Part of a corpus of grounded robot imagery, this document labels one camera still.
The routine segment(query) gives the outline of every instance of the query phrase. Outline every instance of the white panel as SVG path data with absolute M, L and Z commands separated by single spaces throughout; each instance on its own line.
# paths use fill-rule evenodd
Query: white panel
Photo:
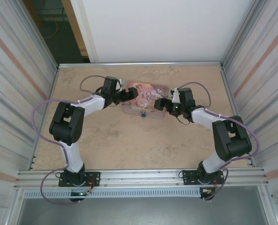
M 92 62 L 223 60 L 254 0 L 73 0 Z

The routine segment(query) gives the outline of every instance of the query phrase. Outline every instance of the beige table surface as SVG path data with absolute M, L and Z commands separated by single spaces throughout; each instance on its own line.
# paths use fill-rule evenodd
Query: beige table surface
M 80 100 L 88 97 L 88 93 L 79 90 L 79 84 L 89 75 L 109 75 L 169 88 L 190 81 L 201 82 L 211 94 L 210 109 L 223 115 L 232 114 L 218 66 L 62 68 L 53 98 Z M 91 78 L 83 87 L 94 91 L 102 84 L 103 79 Z M 208 96 L 200 86 L 193 84 L 190 88 L 197 105 L 208 104 Z M 50 105 L 43 130 L 48 138 L 52 138 L 48 128 L 56 107 L 57 103 Z M 182 125 L 168 113 L 163 120 L 124 114 L 121 104 L 85 118 L 79 147 L 86 169 L 194 168 L 215 151 L 211 130 L 198 124 Z M 34 169 L 63 166 L 60 148 L 41 140 Z M 247 163 L 241 160 L 232 166 L 247 166 Z

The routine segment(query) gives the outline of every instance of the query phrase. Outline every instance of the aluminum frame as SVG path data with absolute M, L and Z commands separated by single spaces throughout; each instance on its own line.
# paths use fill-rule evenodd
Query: aluminum frame
M 188 187 L 178 176 L 181 170 L 191 169 L 160 169 L 160 170 L 89 170 L 87 172 L 101 172 L 100 186 L 94 189 L 107 188 L 181 188 Z M 14 190 L 40 189 L 43 177 L 49 171 L 20 171 Z M 59 179 L 54 174 L 47 177 L 44 189 L 72 189 L 58 187 Z M 266 186 L 268 181 L 263 168 L 242 167 L 229 168 L 229 177 L 226 186 Z M 213 185 L 190 185 L 190 187 L 212 187 Z
M 226 79 L 226 74 L 219 62 L 140 62 L 140 63 L 92 63 L 92 64 L 60 64 L 61 68 L 85 68 L 85 67 L 133 67 L 133 66 L 219 66 L 222 79 L 227 91 L 230 105 L 234 114 L 238 114 L 236 104 Z M 255 167 L 229 168 L 229 178 L 225 186 L 258 186 L 259 194 L 266 213 L 269 225 L 278 224 L 276 206 L 269 198 L 268 181 L 263 168 Z M 178 177 L 181 169 L 168 170 L 104 170 L 100 180 L 100 186 L 95 189 L 121 189 L 121 188 L 186 188 L 183 180 Z M 44 175 L 48 171 L 20 171 L 17 183 L 14 187 L 13 207 L 8 217 L 7 224 L 15 225 L 27 190 L 38 190 Z M 197 185 L 192 187 L 210 187 L 211 185 Z M 69 189 L 58 187 L 58 178 L 55 174 L 50 175 L 45 184 L 44 190 Z
M 58 76 L 59 76 L 59 71 L 56 72 L 55 76 L 54 76 L 54 80 L 53 80 L 53 84 L 51 86 L 51 90 L 50 90 L 50 94 L 48 96 L 48 99 L 51 99 L 53 94 L 54 94 L 54 89 L 55 89 L 55 85 L 56 85 L 56 82 L 58 80 Z M 47 103 L 46 104 L 46 107 L 45 107 L 45 110 L 44 110 L 44 114 L 43 114 L 43 120 L 40 124 L 40 127 L 39 127 L 39 132 L 42 133 L 43 131 L 43 128 L 44 128 L 44 124 L 46 122 L 46 119 L 47 119 L 47 113 L 48 113 L 48 110 L 49 110 L 49 106 L 50 106 L 50 103 Z M 37 136 L 37 139 L 36 139 L 36 142 L 35 142 L 35 146 L 34 146 L 34 153 L 33 153 L 33 156 L 31 157 L 30 161 L 29 161 L 29 164 L 28 164 L 28 169 L 31 170 L 32 169 L 32 164 L 35 162 L 36 160 L 36 156 L 37 156 L 37 152 L 38 152 L 38 148 L 39 148 L 39 144 L 40 144 L 40 137 Z
M 74 63 L 60 64 L 62 68 L 87 68 L 87 67 L 165 67 L 165 66 L 220 66 L 219 61 L 192 61 L 192 62 L 109 62 L 109 63 Z

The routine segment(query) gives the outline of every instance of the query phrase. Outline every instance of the robotic arm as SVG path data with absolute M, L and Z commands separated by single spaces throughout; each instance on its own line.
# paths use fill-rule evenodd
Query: robotic arm
M 64 179 L 72 185 L 80 186 L 85 182 L 85 165 L 79 154 L 78 140 L 82 134 L 84 117 L 115 103 L 125 102 L 138 96 L 136 88 L 122 90 L 121 81 L 107 76 L 102 87 L 93 97 L 78 104 L 60 102 L 49 127 L 49 133 L 61 143 L 68 157 L 68 167 Z
M 169 114 L 178 117 L 182 115 L 192 123 L 198 123 L 213 131 L 215 153 L 199 163 L 197 177 L 202 184 L 211 182 L 221 176 L 221 169 L 231 160 L 248 154 L 252 145 L 247 132 L 237 123 L 216 117 L 196 105 L 190 88 L 174 89 L 173 99 L 160 98 L 154 107 L 160 111 L 164 108 Z M 69 164 L 66 165 L 62 180 L 65 185 L 82 186 L 85 183 L 85 165 L 79 154 L 78 140 L 82 134 L 84 117 L 97 110 L 102 110 L 110 104 L 116 105 L 134 99 L 138 96 L 137 89 L 122 90 L 121 81 L 114 77 L 106 77 L 102 87 L 98 88 L 90 100 L 81 100 L 78 104 L 60 102 L 49 127 L 54 139 L 65 148 Z M 232 116 L 242 123 L 239 116 Z
M 160 98 L 154 107 L 163 110 L 165 107 L 169 114 L 178 117 L 183 115 L 192 123 L 198 123 L 213 131 L 215 153 L 199 163 L 198 179 L 208 183 L 216 176 L 229 161 L 248 154 L 252 144 L 244 128 L 237 123 L 216 117 L 207 112 L 201 105 L 196 105 L 190 88 L 174 89 L 171 91 L 173 99 Z M 232 116 L 241 123 L 240 116 Z

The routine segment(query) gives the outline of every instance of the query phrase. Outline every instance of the corrugated metal wall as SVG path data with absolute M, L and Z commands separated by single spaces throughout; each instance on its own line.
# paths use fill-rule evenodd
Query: corrugated metal wall
M 17 172 L 28 169 L 33 155 L 37 136 L 31 111 L 48 97 L 56 74 L 25 13 L 19 1 L 0 1 L 0 223 Z M 37 124 L 43 114 L 44 108 L 36 115 Z
M 260 139 L 255 162 L 278 206 L 278 0 L 265 1 L 258 13 L 225 71 L 240 116 Z

